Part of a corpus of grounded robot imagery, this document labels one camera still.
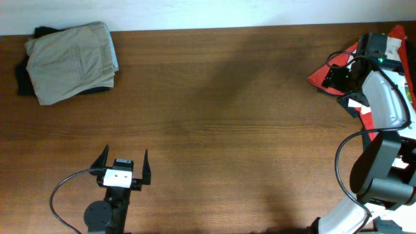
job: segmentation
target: black cable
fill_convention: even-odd
[[[350,62],[347,62],[344,66],[339,66],[339,67],[331,66],[330,65],[331,57],[336,55],[336,54],[341,54],[341,53],[346,53],[346,54],[352,55],[354,58],[352,60],[350,60]],[[365,207],[363,204],[361,204],[357,199],[355,199],[355,197],[353,197],[351,195],[351,193],[349,193],[349,191],[346,189],[346,187],[344,186],[344,183],[341,180],[341,176],[339,175],[339,156],[341,154],[342,148],[344,147],[344,145],[348,141],[350,141],[351,139],[353,139],[354,137],[357,137],[359,135],[364,135],[364,134],[368,134],[368,133],[377,133],[377,132],[381,132],[381,131],[399,131],[399,130],[402,130],[402,129],[405,129],[405,128],[409,127],[410,124],[411,124],[410,110],[409,110],[409,108],[406,104],[405,97],[402,95],[402,93],[398,89],[397,85],[394,82],[392,82],[392,80],[384,73],[384,71],[379,67],[379,65],[375,61],[373,61],[373,60],[371,60],[371,59],[369,59],[365,56],[362,56],[362,55],[355,56],[355,54],[353,54],[351,52],[337,51],[337,52],[334,52],[334,53],[332,53],[331,55],[328,56],[328,59],[326,60],[326,65],[328,67],[332,68],[332,69],[341,69],[341,68],[345,68],[345,67],[349,66],[351,63],[353,63],[357,60],[366,60],[372,66],[372,68],[375,69],[376,71],[380,72],[380,74],[383,76],[383,78],[393,87],[393,90],[396,92],[401,104],[404,107],[404,110],[405,110],[405,113],[406,113],[406,121],[400,127],[384,127],[384,128],[378,128],[378,129],[369,129],[369,130],[360,131],[360,132],[351,134],[350,136],[345,138],[341,142],[341,144],[338,146],[337,153],[335,154],[335,176],[337,178],[338,184],[341,187],[341,189],[343,190],[343,192],[345,193],[345,195],[348,198],[350,198],[355,204],[357,204],[358,206],[363,208],[364,211],[367,214],[366,218],[364,220],[364,223],[362,223],[362,225],[360,225],[358,227],[358,229],[354,232],[354,234],[360,232],[365,227],[365,225],[367,224],[368,220],[370,219],[370,217],[372,215],[371,215],[370,210],[367,207]]]
[[[70,179],[72,179],[72,178],[74,178],[75,176],[79,176],[79,175],[82,175],[82,174],[85,174],[85,173],[89,173],[89,172],[97,172],[97,171],[101,171],[102,169],[97,169],[97,168],[95,168],[95,169],[87,169],[87,170],[83,170],[83,171],[80,171],[80,172],[77,172],[77,173],[75,173],[75,174],[72,174],[72,175],[70,175],[70,176],[68,176],[66,179],[64,179],[63,181],[61,181],[54,189],[53,189],[53,191],[52,191],[52,194],[51,194],[51,197],[49,198],[49,207],[51,208],[51,211],[52,211],[52,213],[53,213],[53,215],[55,215],[55,217],[61,222],[61,223],[63,223],[65,226],[67,226],[67,227],[69,227],[70,229],[72,229],[74,232],[76,232],[76,233],[78,233],[78,234],[81,234],[81,232],[80,231],[78,231],[78,229],[76,229],[76,228],[74,228],[73,226],[71,226],[69,223],[67,223],[67,222],[65,222],[65,220],[63,220],[58,214],[57,214],[57,212],[55,211],[55,209],[53,208],[53,204],[52,204],[52,201],[53,201],[53,196],[55,195],[55,193],[57,192],[57,190],[59,189],[59,187],[61,186],[61,185],[63,185],[65,182],[67,182],[67,181],[69,181]]]

